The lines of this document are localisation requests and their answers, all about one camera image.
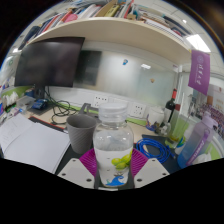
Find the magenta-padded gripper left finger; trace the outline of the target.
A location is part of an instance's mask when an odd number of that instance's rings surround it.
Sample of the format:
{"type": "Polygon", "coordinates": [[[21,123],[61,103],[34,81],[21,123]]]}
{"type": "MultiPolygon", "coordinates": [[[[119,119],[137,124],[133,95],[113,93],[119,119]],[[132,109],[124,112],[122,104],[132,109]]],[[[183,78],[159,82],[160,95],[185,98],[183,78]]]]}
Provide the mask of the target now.
{"type": "Polygon", "coordinates": [[[78,186],[93,189],[97,175],[95,152],[90,149],[80,158],[72,158],[58,176],[78,186]]]}

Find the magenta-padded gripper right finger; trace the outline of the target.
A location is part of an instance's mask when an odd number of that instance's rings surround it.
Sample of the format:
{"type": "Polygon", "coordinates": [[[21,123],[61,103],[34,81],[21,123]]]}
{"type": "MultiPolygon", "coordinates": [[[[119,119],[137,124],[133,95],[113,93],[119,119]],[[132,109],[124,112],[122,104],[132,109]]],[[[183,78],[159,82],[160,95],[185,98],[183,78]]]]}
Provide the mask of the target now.
{"type": "Polygon", "coordinates": [[[135,188],[144,187],[169,175],[169,172],[156,158],[148,159],[136,149],[132,151],[130,171],[135,188]]]}

